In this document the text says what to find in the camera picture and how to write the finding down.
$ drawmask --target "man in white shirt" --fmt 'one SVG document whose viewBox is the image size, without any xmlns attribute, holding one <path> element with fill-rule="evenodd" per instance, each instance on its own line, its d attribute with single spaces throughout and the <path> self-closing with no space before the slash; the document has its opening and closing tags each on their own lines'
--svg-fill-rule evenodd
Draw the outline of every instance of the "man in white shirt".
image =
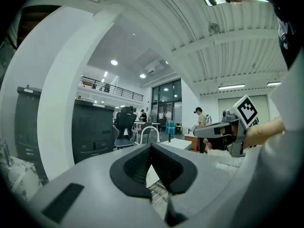
<svg viewBox="0 0 304 228">
<path fill-rule="evenodd" d="M 194 113 L 199 115 L 198 127 L 204 127 L 206 125 L 206 117 L 203 115 L 203 110 L 200 107 L 196 107 Z"/>
</svg>

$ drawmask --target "person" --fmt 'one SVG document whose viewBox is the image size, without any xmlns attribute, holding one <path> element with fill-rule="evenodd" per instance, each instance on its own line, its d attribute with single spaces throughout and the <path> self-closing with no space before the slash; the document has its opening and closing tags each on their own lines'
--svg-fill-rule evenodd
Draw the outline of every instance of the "person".
<svg viewBox="0 0 304 228">
<path fill-rule="evenodd" d="M 142 110 L 141 110 L 141 113 L 142 113 L 142 115 L 141 115 L 141 117 L 139 118 L 139 120 L 141 120 L 141 121 L 143 121 L 143 122 L 146 122 L 146 121 L 147 121 L 147 114 L 146 114 L 146 112 L 144 112 L 144 110 L 142 109 Z"/>
<path fill-rule="evenodd" d="M 203 110 L 200 107 L 196 107 L 194 113 L 199 115 L 197 127 L 204 127 L 206 125 L 206 117 L 203 115 Z"/>
<path fill-rule="evenodd" d="M 246 0 L 226 0 L 226 2 L 243 2 Z M 279 46 L 287 65 L 290 69 L 296 59 L 301 47 L 303 46 L 303 31 L 301 16 L 298 14 L 298 8 L 301 8 L 302 0 L 267 0 L 273 7 L 279 22 Z M 237 126 L 233 127 L 233 136 L 237 136 Z M 255 125 L 248 128 L 244 148 L 252 145 L 261 145 L 275 134 L 282 133 L 285 130 L 281 117 L 278 117 L 263 125 Z M 204 139 L 207 148 L 212 148 L 212 143 Z"/>
</svg>

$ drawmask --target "white ceiling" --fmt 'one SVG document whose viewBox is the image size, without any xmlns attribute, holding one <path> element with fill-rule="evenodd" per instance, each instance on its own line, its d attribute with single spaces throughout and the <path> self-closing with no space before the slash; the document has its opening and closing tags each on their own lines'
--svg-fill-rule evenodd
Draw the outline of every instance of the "white ceiling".
<svg viewBox="0 0 304 228">
<path fill-rule="evenodd" d="M 286 72 L 269 3 L 208 7 L 203 0 L 44 1 L 91 12 L 113 3 L 125 8 L 89 61 L 117 75 L 136 79 L 150 63 L 164 66 L 164 58 L 196 95 L 209 95 L 219 93 L 220 85 L 267 88 L 267 82 L 280 80 Z M 218 34 L 210 32 L 211 23 L 219 26 Z M 116 69 L 109 64 L 113 58 L 119 61 Z"/>
</svg>

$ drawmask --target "balcony railing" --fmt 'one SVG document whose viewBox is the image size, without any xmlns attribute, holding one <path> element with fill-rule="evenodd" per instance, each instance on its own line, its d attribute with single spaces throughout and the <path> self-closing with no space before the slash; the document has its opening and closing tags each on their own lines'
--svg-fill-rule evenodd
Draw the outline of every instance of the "balcony railing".
<svg viewBox="0 0 304 228">
<path fill-rule="evenodd" d="M 130 90 L 122 89 L 120 87 L 110 85 L 107 83 L 102 83 L 99 80 L 95 80 L 95 79 L 88 78 L 88 77 L 81 77 L 79 86 L 95 89 L 98 91 L 107 92 L 107 93 L 113 94 L 113 95 L 120 95 L 122 97 L 126 97 L 126 98 L 133 99 L 136 101 L 143 101 L 143 99 L 142 99 L 143 95 L 141 95 L 141 94 L 132 92 Z"/>
</svg>

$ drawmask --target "wooden desk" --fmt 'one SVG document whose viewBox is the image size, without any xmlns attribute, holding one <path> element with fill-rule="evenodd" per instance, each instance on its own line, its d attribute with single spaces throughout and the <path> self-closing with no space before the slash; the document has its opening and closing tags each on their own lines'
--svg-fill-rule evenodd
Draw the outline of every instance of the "wooden desk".
<svg viewBox="0 0 304 228">
<path fill-rule="evenodd" d="M 199 151 L 199 138 L 195 137 L 193 134 L 185 134 L 185 140 L 191 141 L 191 151 L 198 152 Z"/>
</svg>

